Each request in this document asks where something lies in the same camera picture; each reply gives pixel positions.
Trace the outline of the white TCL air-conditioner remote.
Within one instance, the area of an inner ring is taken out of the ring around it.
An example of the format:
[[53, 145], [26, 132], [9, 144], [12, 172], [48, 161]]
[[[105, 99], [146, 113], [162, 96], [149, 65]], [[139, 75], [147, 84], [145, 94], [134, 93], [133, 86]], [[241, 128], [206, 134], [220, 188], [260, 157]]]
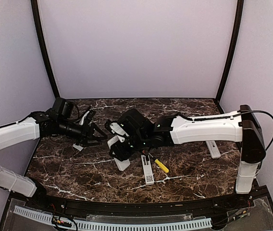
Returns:
[[120, 171], [126, 170], [130, 166], [130, 160], [122, 149], [118, 136], [113, 136], [107, 144], [110, 149], [109, 154], [115, 160], [118, 169]]

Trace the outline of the white battery cover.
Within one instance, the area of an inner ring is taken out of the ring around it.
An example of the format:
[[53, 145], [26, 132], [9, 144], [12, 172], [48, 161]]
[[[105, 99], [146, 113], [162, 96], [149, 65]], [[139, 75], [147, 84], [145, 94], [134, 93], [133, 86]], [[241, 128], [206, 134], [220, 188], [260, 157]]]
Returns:
[[75, 149], [77, 149], [78, 151], [82, 151], [84, 149], [84, 147], [80, 146], [80, 145], [76, 145], [76, 144], [73, 144], [73, 147]]

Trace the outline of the slim white remote control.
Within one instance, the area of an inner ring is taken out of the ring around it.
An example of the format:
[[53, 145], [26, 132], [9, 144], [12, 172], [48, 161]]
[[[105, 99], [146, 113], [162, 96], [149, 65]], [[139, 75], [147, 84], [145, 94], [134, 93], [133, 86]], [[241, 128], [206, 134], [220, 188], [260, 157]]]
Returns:
[[147, 186], [154, 184], [154, 176], [151, 168], [150, 159], [146, 155], [141, 155], [141, 161], [143, 166], [143, 173], [145, 178], [145, 183]]

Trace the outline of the yellow handled screwdriver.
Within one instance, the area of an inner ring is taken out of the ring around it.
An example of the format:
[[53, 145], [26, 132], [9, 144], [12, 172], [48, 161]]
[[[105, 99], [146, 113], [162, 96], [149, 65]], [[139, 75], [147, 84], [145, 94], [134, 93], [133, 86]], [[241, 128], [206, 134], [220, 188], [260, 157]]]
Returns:
[[169, 169], [167, 166], [165, 166], [159, 159], [152, 157], [156, 165], [164, 172], [164, 173], [169, 173]]

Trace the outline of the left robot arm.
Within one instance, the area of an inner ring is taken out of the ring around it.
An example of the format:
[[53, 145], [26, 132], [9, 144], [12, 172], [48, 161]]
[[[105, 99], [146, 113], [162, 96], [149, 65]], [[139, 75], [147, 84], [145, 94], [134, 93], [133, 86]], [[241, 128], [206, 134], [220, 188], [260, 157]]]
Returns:
[[[35, 111], [26, 118], [0, 126], [0, 150], [16, 144], [43, 137], [64, 135], [76, 145], [89, 147], [101, 144], [107, 135], [94, 123], [95, 111], [88, 108], [76, 119], [71, 119], [75, 105], [67, 99], [57, 97], [47, 111]], [[50, 198], [37, 181], [21, 176], [0, 166], [0, 187], [31, 198], [40, 210], [50, 206]]]

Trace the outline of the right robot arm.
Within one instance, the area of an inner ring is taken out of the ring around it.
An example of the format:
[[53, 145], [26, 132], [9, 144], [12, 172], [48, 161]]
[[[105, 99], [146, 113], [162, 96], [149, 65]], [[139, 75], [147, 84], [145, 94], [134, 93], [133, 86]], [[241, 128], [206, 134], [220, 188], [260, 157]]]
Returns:
[[108, 141], [110, 156], [128, 160], [135, 152], [171, 147], [198, 141], [239, 142], [240, 162], [235, 193], [228, 197], [228, 205], [238, 209], [247, 200], [257, 170], [269, 148], [264, 143], [256, 110], [248, 105], [238, 111], [220, 115], [187, 117], [182, 113], [162, 116], [152, 123], [137, 109], [126, 111], [116, 121], [107, 120], [105, 128], [114, 135]]

